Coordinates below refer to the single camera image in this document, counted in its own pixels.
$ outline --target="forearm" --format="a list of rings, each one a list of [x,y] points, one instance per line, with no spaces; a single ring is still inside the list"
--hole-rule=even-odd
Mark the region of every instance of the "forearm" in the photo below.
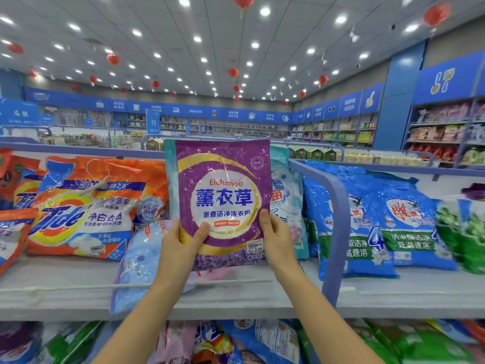
[[[146,364],[179,296],[168,285],[153,283],[92,364]]]
[[[322,364],[382,364],[318,288],[298,270],[276,274]]]

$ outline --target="gray wall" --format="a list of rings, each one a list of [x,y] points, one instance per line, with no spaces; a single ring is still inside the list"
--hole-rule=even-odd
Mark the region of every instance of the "gray wall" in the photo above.
[[[66,80],[51,80],[49,78],[34,79],[28,76],[23,76],[24,86],[50,89],[53,91],[61,91],[73,93],[70,87],[72,82]],[[89,84],[77,83],[80,88],[80,94],[95,97],[132,99],[135,101],[148,102],[166,102],[166,103],[181,103],[187,105],[213,106],[213,107],[228,107],[235,109],[260,109],[267,111],[291,112],[292,105],[283,106],[281,102],[261,101],[252,99],[239,99],[239,102],[234,102],[232,98],[223,97],[208,97],[208,96],[194,96],[194,95],[179,95],[173,98],[169,93],[146,92],[146,91],[128,91],[121,93],[119,89],[111,89],[108,87],[94,86]]]
[[[338,82],[328,88],[325,88],[310,97],[305,97],[302,101],[294,104],[293,111],[306,109],[307,107],[316,105],[318,103],[329,101],[331,99],[339,98],[349,93],[360,91],[362,89],[385,83],[387,78],[387,71],[389,70],[390,60],[374,65],[358,74]]]
[[[428,41],[422,68],[485,49],[485,16]]]

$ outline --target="human hand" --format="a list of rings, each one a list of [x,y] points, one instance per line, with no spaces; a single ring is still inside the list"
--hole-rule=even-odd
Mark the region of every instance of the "human hand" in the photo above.
[[[161,241],[160,261],[152,286],[168,287],[170,293],[182,295],[185,282],[189,278],[197,252],[209,235],[207,222],[200,225],[188,244],[180,242],[180,220],[174,220],[172,228]]]
[[[263,229],[266,259],[276,277],[283,271],[299,270],[288,224],[265,209],[259,212],[259,224]]]

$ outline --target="red lantern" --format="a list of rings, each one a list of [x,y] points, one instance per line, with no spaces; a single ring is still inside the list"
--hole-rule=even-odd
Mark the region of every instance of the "red lantern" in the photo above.
[[[450,16],[452,8],[449,4],[438,4],[430,7],[423,17],[424,23],[428,26],[437,26]]]
[[[328,76],[327,75],[321,75],[318,78],[318,83],[320,83],[320,85],[324,85],[327,82],[328,82]]]
[[[110,64],[113,64],[113,65],[118,65],[121,61],[119,56],[115,55],[114,53],[110,53],[109,55],[106,56],[106,58],[108,59]]]
[[[229,74],[229,76],[230,76],[231,78],[235,78],[235,77],[237,77],[237,76],[239,75],[239,70],[238,70],[238,69],[236,69],[235,67],[231,67],[231,68],[230,68],[230,69],[227,71],[227,73]]]
[[[18,53],[18,54],[24,53],[24,49],[22,48],[22,46],[16,43],[8,44],[7,48],[13,53]]]
[[[250,7],[254,0],[234,0],[237,6],[239,6],[241,9],[247,9]]]

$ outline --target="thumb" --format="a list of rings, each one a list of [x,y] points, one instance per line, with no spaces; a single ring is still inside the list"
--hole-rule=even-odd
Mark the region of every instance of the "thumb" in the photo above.
[[[210,232],[210,225],[207,222],[202,222],[199,229],[193,235],[192,241],[189,244],[194,254],[197,254],[200,247],[204,243],[205,239],[207,239],[209,232]]]
[[[263,236],[268,237],[274,235],[273,226],[271,225],[270,213],[268,210],[262,209],[259,211],[259,224],[263,229]]]

